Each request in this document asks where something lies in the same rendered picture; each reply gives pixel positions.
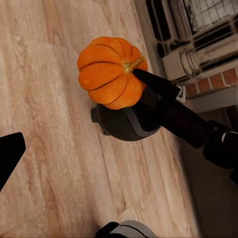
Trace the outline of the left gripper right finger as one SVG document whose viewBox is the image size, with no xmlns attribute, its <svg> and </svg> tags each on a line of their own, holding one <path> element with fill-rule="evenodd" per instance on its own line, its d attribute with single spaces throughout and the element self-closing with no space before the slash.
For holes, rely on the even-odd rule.
<svg viewBox="0 0 238 238">
<path fill-rule="evenodd" d="M 238 172 L 238 133 L 230 131 L 226 133 L 222 150 Z"/>
</svg>

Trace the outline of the pumpkin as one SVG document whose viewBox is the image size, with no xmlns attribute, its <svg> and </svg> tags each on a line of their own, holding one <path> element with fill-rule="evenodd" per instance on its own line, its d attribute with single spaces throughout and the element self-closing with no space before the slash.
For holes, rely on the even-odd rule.
<svg viewBox="0 0 238 238">
<path fill-rule="evenodd" d="M 120 37 L 99 37 L 85 48 L 78 59 L 79 83 L 93 102 L 111 110 L 134 106 L 146 84 L 132 71 L 148 70 L 139 49 Z"/>
</svg>

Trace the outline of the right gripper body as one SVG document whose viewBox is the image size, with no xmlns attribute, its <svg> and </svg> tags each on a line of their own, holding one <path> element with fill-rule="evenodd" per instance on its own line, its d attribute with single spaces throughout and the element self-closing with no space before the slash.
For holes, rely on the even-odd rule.
<svg viewBox="0 0 238 238">
<path fill-rule="evenodd" d="M 198 114 L 175 99 L 180 90 L 173 85 L 169 94 L 160 98 L 144 123 L 150 127 L 157 122 L 178 138 L 186 136 L 195 125 Z"/>
</svg>

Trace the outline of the cauldron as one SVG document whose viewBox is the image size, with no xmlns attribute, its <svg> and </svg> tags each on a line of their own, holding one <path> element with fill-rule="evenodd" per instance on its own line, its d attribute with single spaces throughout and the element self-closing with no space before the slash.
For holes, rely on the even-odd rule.
<svg viewBox="0 0 238 238">
<path fill-rule="evenodd" d="M 159 94 L 146 85 L 140 101 L 151 106 L 152 111 L 159 100 Z M 145 139 L 154 135 L 161 128 L 157 122 L 150 127 L 146 125 L 144 123 L 146 119 L 142 118 L 132 107 L 111 110 L 97 103 L 96 107 L 91 109 L 91 118 L 93 123 L 98 123 L 102 127 L 105 136 L 113 136 L 126 142 Z"/>
</svg>

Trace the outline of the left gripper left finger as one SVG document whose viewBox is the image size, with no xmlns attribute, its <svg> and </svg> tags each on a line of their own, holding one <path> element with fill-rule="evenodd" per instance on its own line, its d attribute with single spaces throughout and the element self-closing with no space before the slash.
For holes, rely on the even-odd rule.
<svg viewBox="0 0 238 238">
<path fill-rule="evenodd" d="M 0 191 L 26 150 L 22 132 L 0 137 Z"/>
</svg>

